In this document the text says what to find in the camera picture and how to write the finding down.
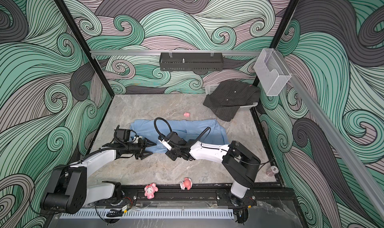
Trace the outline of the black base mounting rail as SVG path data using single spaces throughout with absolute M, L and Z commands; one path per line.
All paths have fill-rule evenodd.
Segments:
M 255 206 L 258 201 L 271 201 L 277 204 L 282 201 L 293 201 L 296 195 L 292 189 L 256 186 L 246 191 L 243 198 L 237 198 L 231 194 L 228 184 L 196 185 L 190 190 L 181 190 L 176 185 L 160 185 L 153 199 L 145 196 L 144 186 L 122 185 L 118 188 L 122 195 L 113 195 L 111 198 L 97 198 L 90 204 L 101 207 L 122 207 L 124 205 L 138 206 L 144 202 L 212 202 L 219 207 L 245 207 Z

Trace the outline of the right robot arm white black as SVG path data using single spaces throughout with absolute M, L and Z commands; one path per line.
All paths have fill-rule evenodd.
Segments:
M 166 155 L 171 160 L 182 158 L 186 161 L 207 160 L 222 164 L 234 180 L 229 200 L 235 206 L 242 206 L 245 203 L 246 193 L 254 187 L 262 165 L 259 157 L 239 141 L 232 141 L 226 145 L 201 142 L 201 138 L 210 132 L 210 127 L 196 139 L 189 141 L 185 141 L 173 131 L 169 122 L 163 118 L 158 117 L 154 120 L 154 128 L 159 135 L 158 140 L 167 148 Z

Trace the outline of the right black frame post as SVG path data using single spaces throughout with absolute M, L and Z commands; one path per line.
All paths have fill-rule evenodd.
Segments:
M 278 28 L 275 32 L 275 35 L 270 40 L 269 48 L 273 48 L 276 51 L 280 51 L 278 45 L 280 44 L 283 35 L 285 34 L 286 29 L 288 28 L 289 23 L 294 15 L 294 12 L 298 6 L 300 0 L 290 0 L 287 8 L 283 10 L 283 16 Z

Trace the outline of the pink white plush toy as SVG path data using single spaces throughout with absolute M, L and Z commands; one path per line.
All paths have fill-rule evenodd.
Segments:
M 183 181 L 180 182 L 180 188 L 184 191 L 189 191 L 193 186 L 192 180 L 188 177 L 185 177 Z

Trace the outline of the clear plastic wall bin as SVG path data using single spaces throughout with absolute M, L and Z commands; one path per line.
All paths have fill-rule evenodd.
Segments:
M 261 51 L 254 70 L 267 96 L 278 96 L 291 79 L 289 66 L 283 55 L 273 48 Z

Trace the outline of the right side aluminium rail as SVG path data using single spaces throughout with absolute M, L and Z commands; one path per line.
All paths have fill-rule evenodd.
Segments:
M 355 154 L 341 132 L 335 127 L 321 105 L 319 105 L 318 91 L 316 91 L 314 79 L 308 74 L 304 80 L 301 80 L 301 73 L 290 66 L 282 53 L 277 50 L 274 50 L 274 52 L 277 54 L 278 61 L 283 64 L 283 68 L 290 74 L 290 82 L 292 83 L 292 86 L 295 87 L 298 95 L 302 98 L 302 101 L 312 113 L 317 124 L 325 133 L 328 141 L 337 150 L 338 154 L 367 195 L 371 204 L 374 206 L 380 217 L 383 218 L 384 191 L 371 172 Z

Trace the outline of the dark grey striped shirt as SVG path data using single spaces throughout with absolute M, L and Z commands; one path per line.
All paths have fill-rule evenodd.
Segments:
M 230 122 L 241 106 L 253 105 L 260 100 L 261 89 L 257 86 L 228 80 L 221 82 L 212 94 L 206 96 L 203 105 L 221 120 Z

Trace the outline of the horizontal aluminium rail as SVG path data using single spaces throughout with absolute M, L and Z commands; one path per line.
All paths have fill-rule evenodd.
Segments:
M 92 56 L 160 56 L 161 53 L 221 53 L 223 56 L 246 56 L 254 57 L 259 56 L 261 51 L 247 51 L 247 50 L 123 50 L 123 49 L 98 49 L 91 50 Z

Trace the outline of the left black frame post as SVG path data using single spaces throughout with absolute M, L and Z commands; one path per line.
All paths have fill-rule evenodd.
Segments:
M 109 96 L 113 99 L 115 96 L 115 93 L 113 92 L 109 82 L 107 81 L 107 79 L 103 73 L 103 70 L 101 69 L 100 64 L 98 63 L 98 61 L 95 58 L 92 57 L 90 47 L 88 46 L 86 40 L 84 39 L 83 35 L 81 34 L 80 29 L 76 25 L 76 22 L 73 19 L 73 17 L 71 15 L 69 9 L 67 8 L 64 0 L 53 0 L 53 1 L 55 2 L 56 6 L 58 7 L 60 13 L 62 14 L 62 16 L 65 19 L 66 23 L 68 24 L 69 28 L 73 32 L 73 34 L 74 34 L 76 40 L 78 41 L 81 49 L 85 53 L 88 61 L 90 62 L 91 66 L 95 70 L 97 76 L 99 77 L 102 84 L 106 88 Z

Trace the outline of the black frame post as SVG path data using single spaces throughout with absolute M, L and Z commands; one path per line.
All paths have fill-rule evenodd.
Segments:
M 65 19 L 66 23 L 68 24 L 69 28 L 73 32 L 73 34 L 74 34 L 76 40 L 78 41 L 81 49 L 85 53 L 88 61 L 90 62 L 91 66 L 95 70 L 97 76 L 99 77 L 102 84 L 106 88 L 109 96 L 113 99 L 115 96 L 115 93 L 113 92 L 109 82 L 107 81 L 107 79 L 103 73 L 103 70 L 101 69 L 100 64 L 98 63 L 98 61 L 95 58 L 92 57 L 90 47 L 88 46 L 86 40 L 84 39 L 83 35 L 81 34 L 80 29 L 76 25 L 76 22 L 73 19 L 73 17 L 71 15 L 69 9 L 67 8 L 64 0 L 53 0 L 53 1 L 55 2 L 56 6 L 58 7 L 60 13 L 62 14 L 62 16 Z
M 269 48 L 273 48 L 276 51 L 280 51 L 278 45 L 280 44 L 283 35 L 285 34 L 286 29 L 288 28 L 289 23 L 294 15 L 294 12 L 298 6 L 300 0 L 290 0 L 287 8 L 283 10 L 283 16 L 278 28 L 275 32 L 275 35 L 270 40 Z

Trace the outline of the light blue long sleeve shirt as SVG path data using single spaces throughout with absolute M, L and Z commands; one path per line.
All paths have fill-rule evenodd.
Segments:
M 214 145 L 229 144 L 225 128 L 220 126 L 215 119 L 201 121 L 169 120 L 168 123 L 171 129 L 186 141 L 196 139 L 207 127 L 210 127 L 210 132 L 204 134 L 200 141 Z M 130 129 L 139 136 L 156 143 L 155 146 L 147 148 L 147 151 L 153 153 L 165 153 L 167 151 L 167 148 L 158 141 L 159 134 L 155 130 L 154 120 L 135 120 Z

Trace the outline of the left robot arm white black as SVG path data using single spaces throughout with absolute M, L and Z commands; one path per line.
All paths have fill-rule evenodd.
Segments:
M 124 198 L 119 182 L 102 182 L 89 186 L 88 179 L 104 165 L 119 158 L 134 157 L 143 160 L 152 155 L 147 148 L 156 143 L 139 136 L 135 131 L 117 127 L 110 143 L 89 153 L 77 162 L 56 166 L 43 192 L 40 208 L 53 213 L 75 214 L 83 206 L 107 200 L 112 206 Z

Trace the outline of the pink plush pig toy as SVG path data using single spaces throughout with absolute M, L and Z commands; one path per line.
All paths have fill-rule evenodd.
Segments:
M 155 193 L 159 190 L 155 183 L 151 183 L 145 186 L 145 196 L 148 200 L 151 200 L 155 197 Z

